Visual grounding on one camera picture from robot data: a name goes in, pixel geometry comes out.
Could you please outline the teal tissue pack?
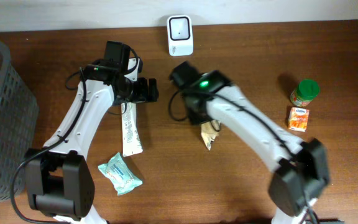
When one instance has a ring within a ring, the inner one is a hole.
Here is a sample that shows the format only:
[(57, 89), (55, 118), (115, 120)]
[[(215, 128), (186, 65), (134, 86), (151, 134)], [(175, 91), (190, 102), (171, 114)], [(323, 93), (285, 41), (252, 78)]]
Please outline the teal tissue pack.
[(117, 195), (124, 195), (143, 184), (128, 168), (121, 153), (118, 152), (110, 160), (98, 166), (99, 171), (113, 184)]

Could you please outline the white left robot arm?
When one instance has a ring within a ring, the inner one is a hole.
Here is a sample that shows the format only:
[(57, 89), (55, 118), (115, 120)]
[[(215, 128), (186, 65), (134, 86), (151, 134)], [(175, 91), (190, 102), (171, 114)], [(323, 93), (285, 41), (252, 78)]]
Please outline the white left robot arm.
[(103, 116), (112, 106), (123, 113), (136, 103), (155, 102), (155, 79), (140, 78), (142, 61), (119, 64), (99, 60), (78, 71), (75, 99), (63, 121), (41, 149), (25, 155), (29, 206), (54, 223), (105, 223), (93, 202), (95, 184), (86, 163), (90, 144)]

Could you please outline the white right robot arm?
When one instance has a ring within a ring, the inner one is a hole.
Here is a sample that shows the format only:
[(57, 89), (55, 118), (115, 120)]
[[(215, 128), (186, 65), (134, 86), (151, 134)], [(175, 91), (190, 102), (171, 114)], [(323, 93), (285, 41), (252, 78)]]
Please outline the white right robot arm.
[(272, 223), (319, 223), (313, 210), (330, 183), (325, 146), (287, 132), (256, 108), (217, 70), (182, 89), (185, 105), (238, 135), (272, 173), (268, 194), (277, 210)]

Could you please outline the white cream tube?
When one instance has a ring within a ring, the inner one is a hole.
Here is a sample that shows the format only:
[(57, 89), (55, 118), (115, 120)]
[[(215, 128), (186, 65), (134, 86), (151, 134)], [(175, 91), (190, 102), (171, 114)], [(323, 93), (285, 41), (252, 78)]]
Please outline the white cream tube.
[(133, 156), (143, 152), (139, 132), (137, 130), (136, 104), (122, 104), (122, 154), (124, 157)]

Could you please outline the beige snack bag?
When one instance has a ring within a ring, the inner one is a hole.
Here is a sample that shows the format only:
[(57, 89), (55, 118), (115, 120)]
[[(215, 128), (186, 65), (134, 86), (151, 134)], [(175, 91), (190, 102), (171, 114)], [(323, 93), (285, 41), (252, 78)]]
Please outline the beige snack bag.
[(208, 121), (201, 125), (201, 137), (207, 148), (211, 150), (212, 143), (219, 136), (221, 122), (217, 120)]

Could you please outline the green lid jar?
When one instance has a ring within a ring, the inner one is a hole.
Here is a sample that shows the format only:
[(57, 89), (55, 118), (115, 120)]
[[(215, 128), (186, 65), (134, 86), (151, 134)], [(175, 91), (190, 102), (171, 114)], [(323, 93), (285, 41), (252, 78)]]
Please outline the green lid jar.
[(295, 106), (304, 107), (313, 101), (319, 95), (319, 92), (320, 88), (316, 81), (304, 79), (292, 91), (290, 101)]

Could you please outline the orange tissue pack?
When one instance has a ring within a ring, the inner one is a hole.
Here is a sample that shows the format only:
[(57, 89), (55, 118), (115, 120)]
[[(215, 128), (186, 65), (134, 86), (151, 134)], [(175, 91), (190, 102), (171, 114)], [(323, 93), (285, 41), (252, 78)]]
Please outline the orange tissue pack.
[(288, 117), (288, 128), (294, 131), (305, 132), (309, 114), (308, 109), (293, 107)]

